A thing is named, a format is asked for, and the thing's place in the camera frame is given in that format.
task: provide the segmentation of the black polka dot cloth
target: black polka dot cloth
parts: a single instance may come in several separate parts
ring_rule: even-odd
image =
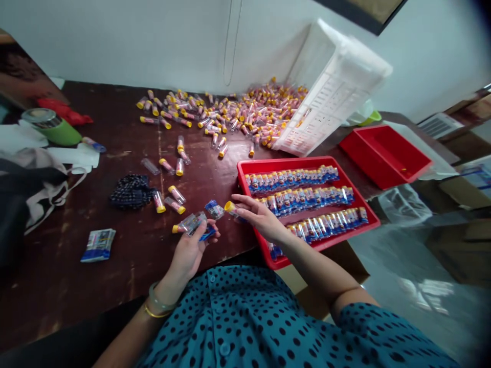
[[[154,190],[147,175],[129,174],[118,181],[109,200],[115,207],[137,210],[152,201]]]
[[[273,271],[208,270],[191,281],[138,367],[457,367],[405,319],[365,303],[338,326],[309,317]]]

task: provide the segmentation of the dark wooden tabletop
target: dark wooden tabletop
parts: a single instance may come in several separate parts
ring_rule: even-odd
[[[107,153],[100,156],[99,167],[70,193],[66,204],[26,236],[20,264],[3,272],[0,351],[38,340],[145,295],[172,260],[180,238],[171,233],[172,226],[185,215],[203,210],[211,199],[224,205],[232,193],[239,193],[236,164],[249,159],[248,143],[242,134],[226,135],[229,150],[223,159],[218,159],[217,152],[211,149],[211,138],[204,136],[196,123],[192,128],[172,123],[171,130],[142,124],[142,111],[135,104],[146,90],[65,84],[63,92],[72,108],[95,121],[77,129],[103,144]],[[154,92],[161,100],[167,94],[155,89]],[[364,198],[371,199],[382,191],[337,146],[350,131],[351,128],[336,130],[311,156],[333,156]],[[185,137],[186,152],[192,160],[185,167],[184,176],[151,175],[140,161],[148,157],[157,164],[164,157],[175,165],[179,134]],[[285,157],[291,155],[261,147],[254,159]],[[149,174],[150,186],[165,195],[170,185],[176,185],[187,199],[185,214],[180,216],[169,207],[165,213],[157,214],[153,203],[138,211],[111,207],[109,195],[117,181],[129,173]],[[230,216],[224,216],[217,225],[222,237],[207,248],[200,270],[257,245],[250,226],[239,225]],[[116,230],[110,259],[80,263],[90,231],[105,228]]]

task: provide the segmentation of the red crate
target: red crate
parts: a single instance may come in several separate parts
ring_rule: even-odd
[[[373,210],[370,206],[365,202],[358,189],[355,188],[353,183],[349,180],[348,176],[345,174],[343,169],[339,166],[336,160],[330,156],[323,157],[309,157],[309,158],[285,158],[285,159],[270,159],[270,160],[252,160],[252,161],[240,161],[237,163],[237,171],[238,171],[238,179],[239,184],[242,187],[245,195],[253,197],[249,187],[246,183],[245,174],[269,174],[273,171],[282,171],[282,170],[297,170],[297,169],[307,169],[313,170],[318,169],[319,166],[332,165],[338,168],[340,180],[333,181],[332,185],[336,188],[340,188],[342,186],[353,187],[354,193],[354,202],[353,204],[347,205],[332,205],[326,206],[315,211],[302,211],[296,214],[292,214],[289,216],[284,216],[279,218],[283,225],[287,225],[293,222],[300,221],[307,217],[316,217],[323,214],[328,214],[331,212],[337,212],[340,210],[345,210],[347,208],[352,207],[365,207],[367,209],[368,215],[368,224],[362,225],[355,230],[347,231],[344,234],[339,234],[332,236],[328,239],[316,241],[312,243],[312,248],[317,251],[322,251],[326,248],[329,248],[337,243],[342,242],[343,240],[347,240],[351,237],[364,233],[368,230],[376,228],[380,226],[380,220],[377,218]],[[316,187],[325,187],[329,185],[329,183],[322,184]],[[290,264],[290,261],[287,257],[280,257],[277,261],[273,261],[270,255],[270,252],[266,245],[266,240],[262,237],[262,235],[254,228],[254,232],[256,233],[257,240],[259,241],[259,246],[261,247],[262,254],[269,268],[273,270],[277,270],[283,268]]]
[[[432,164],[388,125],[357,128],[339,145],[383,190],[412,183]]]

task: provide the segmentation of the right hand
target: right hand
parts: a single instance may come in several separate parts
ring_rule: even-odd
[[[232,199],[240,202],[235,204],[237,213],[249,221],[267,241],[276,245],[287,241],[291,232],[263,203],[241,194],[232,194]]]

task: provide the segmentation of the red cloth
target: red cloth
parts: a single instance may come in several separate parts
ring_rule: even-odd
[[[93,123],[94,120],[88,115],[80,115],[73,111],[65,103],[54,99],[39,99],[37,100],[39,107],[53,110],[59,117],[65,119],[70,125],[83,125]]]

